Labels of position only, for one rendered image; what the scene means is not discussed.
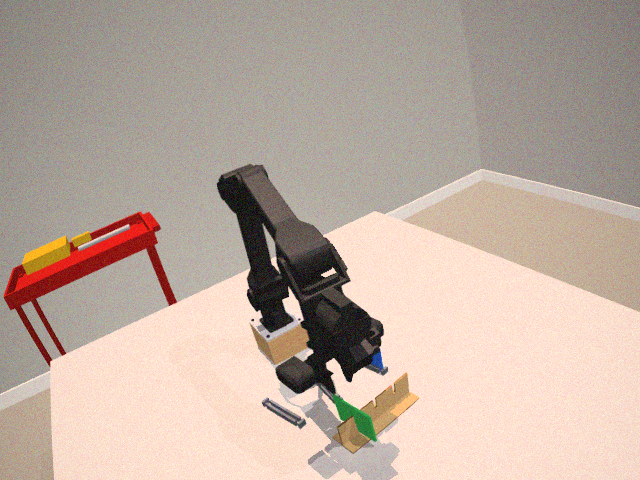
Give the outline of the green notched board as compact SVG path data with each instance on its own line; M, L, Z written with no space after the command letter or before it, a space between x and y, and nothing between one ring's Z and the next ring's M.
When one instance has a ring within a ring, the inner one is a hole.
M356 426L358 428L358 432L365 435L369 439L372 439L374 442L377 441L376 433L373 428L373 422L371 416L367 413L362 412L358 408L352 406L352 404L347 403L345 400L341 399L337 395L332 395L336 408L338 410L338 416L340 420L343 422L348 419L351 415L354 416L354 420Z

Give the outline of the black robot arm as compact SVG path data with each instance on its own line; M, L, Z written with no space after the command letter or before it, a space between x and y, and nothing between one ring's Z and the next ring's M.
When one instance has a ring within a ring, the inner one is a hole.
M272 333L294 321L283 302L289 288L304 322L326 333L323 348L328 356L348 375L369 366L380 352L382 338L369 313L344 294L342 286L351 279L334 245L314 225L295 216L262 165L250 163L218 180L219 196L239 221L251 268L247 298L260 311L260 323ZM271 263L263 224L275 242L280 273ZM336 273L322 276L332 267Z

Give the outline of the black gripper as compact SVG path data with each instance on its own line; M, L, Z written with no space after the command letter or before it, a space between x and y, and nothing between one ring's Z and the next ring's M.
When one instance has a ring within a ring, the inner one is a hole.
M372 327L379 331L381 337L385 335L383 324L373 317L371 319ZM323 348L326 333L320 327L309 325L304 320L300 321L300 325L307 332L309 341L306 345L313 353L304 362L294 355L277 366L275 368L277 379L296 394L302 394L317 382L322 383L330 393L335 395L336 391L331 379L334 373L327 369L327 363L333 359L333 356L328 356Z

